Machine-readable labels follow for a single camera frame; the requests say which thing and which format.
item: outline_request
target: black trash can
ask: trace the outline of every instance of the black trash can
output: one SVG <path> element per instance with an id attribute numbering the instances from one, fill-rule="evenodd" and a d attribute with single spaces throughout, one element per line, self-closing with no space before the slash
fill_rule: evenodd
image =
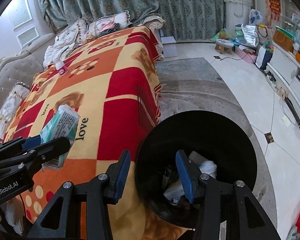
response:
<path id="1" fill-rule="evenodd" d="M 159 123 L 143 142 L 136 163 L 136 187 L 145 204 L 162 219 L 184 228 L 195 228 L 198 209 L 173 206 L 164 197 L 162 178 L 172 167 L 178 179 L 176 152 L 189 156 L 196 151 L 217 165 L 217 180 L 234 183 L 242 180 L 253 190 L 257 177 L 257 159 L 252 143 L 233 121 L 209 111 L 187 111 Z"/>

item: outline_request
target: rug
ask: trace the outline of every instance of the rug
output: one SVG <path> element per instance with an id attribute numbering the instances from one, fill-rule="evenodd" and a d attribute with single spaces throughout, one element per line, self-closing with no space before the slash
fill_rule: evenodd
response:
<path id="1" fill-rule="evenodd" d="M 160 121 L 184 111 L 212 111 L 231 119 L 248 135 L 258 165 L 253 194 L 277 227 L 274 189 L 266 160 L 243 109 L 219 74 L 204 58 L 163 61 L 155 67 L 162 86 L 158 99 Z"/>

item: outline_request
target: stool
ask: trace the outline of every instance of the stool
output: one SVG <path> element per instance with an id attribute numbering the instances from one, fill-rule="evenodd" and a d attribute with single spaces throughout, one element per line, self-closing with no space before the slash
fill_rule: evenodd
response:
<path id="1" fill-rule="evenodd" d="M 232 55 L 232 47 L 233 46 L 234 46 L 234 44 L 230 41 L 223 40 L 223 39 L 217 39 L 216 46 L 214 49 L 215 50 L 220 49 L 220 54 L 223 54 L 226 49 L 226 51 L 228 51 L 228 53 Z"/>

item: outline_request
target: pink box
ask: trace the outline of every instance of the pink box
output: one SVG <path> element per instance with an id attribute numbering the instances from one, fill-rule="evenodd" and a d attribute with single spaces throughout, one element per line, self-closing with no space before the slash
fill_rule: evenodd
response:
<path id="1" fill-rule="evenodd" d="M 257 56 L 251 54 L 247 55 L 243 50 L 238 49 L 237 46 L 235 46 L 235 52 L 239 55 L 240 58 L 243 58 L 243 60 L 247 63 L 254 64 L 257 60 Z"/>

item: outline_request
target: blanket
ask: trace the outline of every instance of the blanket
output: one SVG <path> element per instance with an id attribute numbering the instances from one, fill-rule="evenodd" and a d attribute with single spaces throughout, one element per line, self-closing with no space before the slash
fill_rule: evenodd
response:
<path id="1" fill-rule="evenodd" d="M 35 76 L 5 141 L 38 135 L 63 104 L 81 118 L 63 168 L 39 171 L 33 189 L 22 194 L 31 222 L 65 181 L 90 181 L 127 149 L 131 166 L 123 197 L 117 205 L 109 205 L 114 239 L 176 239 L 182 234 L 140 202 L 134 181 L 136 153 L 160 116 L 157 97 L 161 87 L 153 64 L 158 58 L 156 44 L 147 27 L 121 30 L 76 49 L 64 61 L 65 75 L 60 76 L 51 65 Z M 84 205 L 81 232 L 85 238 Z"/>

